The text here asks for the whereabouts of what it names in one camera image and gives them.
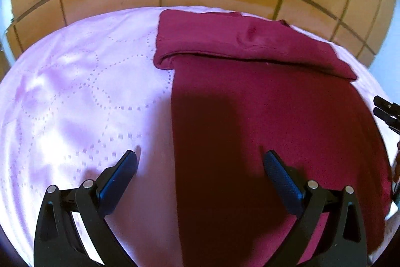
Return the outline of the dark red garment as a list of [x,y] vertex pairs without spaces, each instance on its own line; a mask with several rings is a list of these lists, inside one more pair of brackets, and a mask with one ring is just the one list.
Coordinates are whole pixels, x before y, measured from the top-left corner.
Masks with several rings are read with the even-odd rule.
[[166,10],[154,65],[174,72],[171,116],[185,266],[262,266],[295,222],[262,157],[274,150],[304,180],[361,206],[368,251],[391,205],[383,137],[333,48],[238,13]]

